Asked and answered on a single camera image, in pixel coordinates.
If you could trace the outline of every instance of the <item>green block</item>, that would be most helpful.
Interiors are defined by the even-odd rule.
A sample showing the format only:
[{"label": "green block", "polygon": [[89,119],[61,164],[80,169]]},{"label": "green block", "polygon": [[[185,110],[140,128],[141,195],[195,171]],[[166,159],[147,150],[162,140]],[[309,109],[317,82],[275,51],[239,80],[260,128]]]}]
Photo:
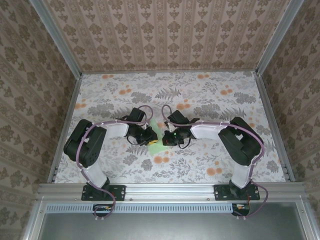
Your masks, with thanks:
[{"label": "green block", "polygon": [[150,120],[149,126],[152,127],[152,130],[155,131],[156,135],[158,136],[158,141],[156,143],[147,146],[150,154],[153,156],[159,152],[165,151],[167,146],[162,144],[162,132],[154,118]]}]

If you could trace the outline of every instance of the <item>floral table surface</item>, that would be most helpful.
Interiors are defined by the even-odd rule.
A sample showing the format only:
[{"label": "floral table surface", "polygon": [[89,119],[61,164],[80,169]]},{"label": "floral table surface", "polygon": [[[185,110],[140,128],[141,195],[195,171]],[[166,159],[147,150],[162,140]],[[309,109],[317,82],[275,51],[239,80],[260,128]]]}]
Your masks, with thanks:
[{"label": "floral table surface", "polygon": [[[83,75],[68,137],[81,119],[97,123],[123,117],[133,107],[150,105],[164,132],[161,107],[168,104],[187,118],[229,121],[243,118],[263,139],[265,155],[256,165],[256,182],[284,182],[284,173],[252,72],[178,72]],[[112,183],[228,182],[234,161],[220,141],[192,140],[182,150],[168,147],[150,155],[146,146],[125,138],[103,143],[99,163]],[[85,183],[64,153],[55,183]]]}]

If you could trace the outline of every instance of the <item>vented panel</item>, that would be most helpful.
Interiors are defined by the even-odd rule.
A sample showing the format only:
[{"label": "vented panel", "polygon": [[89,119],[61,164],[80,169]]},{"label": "vented panel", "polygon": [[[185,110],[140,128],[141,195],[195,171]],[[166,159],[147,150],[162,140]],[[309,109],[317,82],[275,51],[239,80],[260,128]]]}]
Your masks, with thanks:
[{"label": "vented panel", "polygon": [[[47,214],[57,213],[92,213],[92,203],[51,203],[47,205]],[[118,203],[114,213],[232,213],[231,203],[188,203],[188,204],[166,204],[166,203]]]}]

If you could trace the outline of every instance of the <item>patterned wallpaper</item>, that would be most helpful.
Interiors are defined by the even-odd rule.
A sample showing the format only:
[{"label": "patterned wallpaper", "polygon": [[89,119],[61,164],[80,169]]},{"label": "patterned wallpaper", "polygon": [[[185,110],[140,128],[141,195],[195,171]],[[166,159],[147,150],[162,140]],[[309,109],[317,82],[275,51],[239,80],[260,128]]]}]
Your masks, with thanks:
[{"label": "patterned wallpaper", "polygon": [[304,1],[263,80],[295,177],[320,220],[320,1]]},{"label": "patterned wallpaper", "polygon": [[47,181],[75,79],[28,0],[0,1],[0,239]]},{"label": "patterned wallpaper", "polygon": [[289,0],[44,0],[83,72],[254,69]]}]

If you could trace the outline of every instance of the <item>wallpaper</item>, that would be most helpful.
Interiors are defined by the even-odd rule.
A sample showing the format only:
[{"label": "wallpaper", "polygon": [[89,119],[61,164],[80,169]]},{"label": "wallpaper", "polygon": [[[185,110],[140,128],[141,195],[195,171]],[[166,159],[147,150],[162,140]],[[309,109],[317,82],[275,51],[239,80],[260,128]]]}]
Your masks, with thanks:
[{"label": "wallpaper", "polygon": [[304,1],[263,80],[295,177],[320,220],[320,1]]},{"label": "wallpaper", "polygon": [[[93,123],[114,120],[141,105],[153,108],[153,118],[164,134],[168,130],[161,114],[164,104],[181,111],[189,120],[200,118],[220,123],[243,118],[265,146],[265,155],[254,168],[253,179],[285,181],[255,77],[249,71],[85,74],[68,135],[81,119]],[[147,108],[142,110],[150,116]],[[227,183],[235,162],[216,137],[192,139],[186,149],[172,146],[154,155],[147,146],[131,145],[125,137],[118,137],[103,142],[98,164],[114,184]],[[55,183],[85,182],[76,163],[63,154]]]},{"label": "wallpaper", "polygon": [[44,0],[82,72],[255,69],[289,0]]},{"label": "wallpaper", "polygon": [[0,239],[19,239],[75,79],[31,4],[0,1]]}]

